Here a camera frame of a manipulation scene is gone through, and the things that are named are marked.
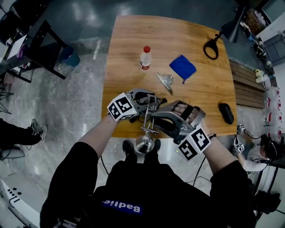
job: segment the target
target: gray floor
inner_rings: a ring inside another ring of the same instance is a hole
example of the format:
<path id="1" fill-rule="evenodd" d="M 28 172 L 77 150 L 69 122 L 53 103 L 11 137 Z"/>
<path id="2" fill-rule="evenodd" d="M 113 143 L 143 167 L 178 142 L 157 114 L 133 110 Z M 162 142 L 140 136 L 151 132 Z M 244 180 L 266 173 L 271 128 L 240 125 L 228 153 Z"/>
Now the gray floor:
<path id="1" fill-rule="evenodd" d="M 101 41 L 101 46 L 98 54 L 94 55 L 98 41 Z M 26 73 L 26 77 L 33 75 L 31 84 L 15 78 L 9 88 L 14 95 L 1 101 L 12 114 L 0 113 L 0 118 L 24 128 L 29 126 L 31 118 L 36 118 L 40 125 L 47 124 L 49 131 L 45 143 L 32 146 L 30 151 L 22 147 L 25 152 L 24 158 L 6 159 L 0 162 L 1 178 L 20 172 L 47 193 L 59 163 L 73 144 L 101 119 L 102 90 L 109 42 L 109 38 L 74 42 L 72 46 L 80 54 L 81 62 L 74 69 L 62 66 L 61 72 L 67 76 L 65 80 L 44 69 Z M 262 117 L 262 110 L 238 107 L 238 123 L 244 123 L 254 135 L 260 135 L 262 132 Z M 232 137 L 219 137 L 219 139 L 227 148 L 230 147 Z M 103 153 L 109 171 L 117 161 L 125 158 L 122 151 L 123 140 L 123 138 L 111 138 Z M 169 164 L 184 181 L 192 181 L 203 155 L 186 162 L 174 152 L 172 141 L 172 139 L 162 140 L 159 160 L 161 163 Z M 199 175 L 211 178 L 212 173 L 207 161 Z M 106 179 L 107 174 L 99 161 L 97 186 L 104 185 Z M 197 179 L 195 186 L 206 194 L 209 194 L 211 189 L 211 184 L 202 178 Z"/>
<path id="2" fill-rule="evenodd" d="M 53 0 L 34 26 L 47 20 L 65 42 L 91 37 L 110 37 L 117 15 L 155 15 L 187 20 L 220 30 L 233 20 L 235 0 Z M 228 55 L 263 69 L 252 43 L 239 30 L 239 40 L 233 44 L 224 38 Z"/>

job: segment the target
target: wooden bench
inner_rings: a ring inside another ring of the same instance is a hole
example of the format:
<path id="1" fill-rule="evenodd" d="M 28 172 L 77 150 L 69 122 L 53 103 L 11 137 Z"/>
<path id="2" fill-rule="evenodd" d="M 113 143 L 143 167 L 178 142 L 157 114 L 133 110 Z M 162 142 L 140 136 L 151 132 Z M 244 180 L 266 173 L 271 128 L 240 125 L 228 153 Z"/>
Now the wooden bench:
<path id="1" fill-rule="evenodd" d="M 263 109 L 265 88 L 256 83 L 255 72 L 231 60 L 230 66 L 236 92 L 236 104 Z"/>

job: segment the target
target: dark green floor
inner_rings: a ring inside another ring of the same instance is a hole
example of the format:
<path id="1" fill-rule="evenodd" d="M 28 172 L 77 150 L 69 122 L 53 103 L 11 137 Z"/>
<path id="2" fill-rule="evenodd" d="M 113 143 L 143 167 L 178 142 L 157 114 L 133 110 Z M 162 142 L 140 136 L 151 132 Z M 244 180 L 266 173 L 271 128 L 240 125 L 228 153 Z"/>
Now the dark green floor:
<path id="1" fill-rule="evenodd" d="M 46 19 L 65 42 L 110 37 L 117 15 L 166 16 L 219 30 L 233 20 L 236 7 L 235 0 L 53 0 L 37 25 Z M 262 68 L 241 30 L 236 44 L 226 39 L 224 43 L 229 56 Z"/>

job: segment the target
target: blue bucket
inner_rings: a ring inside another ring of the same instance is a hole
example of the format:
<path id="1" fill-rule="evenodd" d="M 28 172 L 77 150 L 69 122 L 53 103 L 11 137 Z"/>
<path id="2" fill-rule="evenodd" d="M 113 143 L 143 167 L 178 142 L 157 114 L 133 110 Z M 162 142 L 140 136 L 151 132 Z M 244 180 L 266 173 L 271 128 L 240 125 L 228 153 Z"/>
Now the blue bucket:
<path id="1" fill-rule="evenodd" d="M 80 63 L 80 58 L 72 47 L 64 48 L 59 56 L 59 59 L 63 63 L 73 67 L 77 66 Z"/>

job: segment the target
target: wooden table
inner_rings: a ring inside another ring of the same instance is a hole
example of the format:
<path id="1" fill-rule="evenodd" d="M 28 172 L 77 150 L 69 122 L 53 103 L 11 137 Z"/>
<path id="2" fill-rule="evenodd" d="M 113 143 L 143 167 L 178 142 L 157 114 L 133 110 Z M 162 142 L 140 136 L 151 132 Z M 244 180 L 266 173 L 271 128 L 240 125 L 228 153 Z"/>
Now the wooden table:
<path id="1" fill-rule="evenodd" d="M 168 102 L 182 100 L 199 106 L 206 112 L 205 121 L 211 133 L 236 133 L 236 97 L 228 56 L 222 40 L 218 40 L 219 58 L 211 60 L 203 52 L 204 44 L 215 37 L 217 30 L 167 17 L 118 16 L 114 25 L 106 65 L 102 117 L 116 96 L 133 88 L 153 91 Z M 142 72 L 139 57 L 144 46 L 151 47 L 152 62 L 149 71 Z M 182 84 L 182 78 L 169 66 L 179 55 L 184 55 L 197 69 Z M 172 74 L 171 96 L 154 72 Z M 224 122 L 218 103 L 230 105 L 235 121 Z M 122 121 L 113 137 L 136 138 L 142 135 L 143 123 Z M 158 138 L 168 138 L 160 133 Z"/>

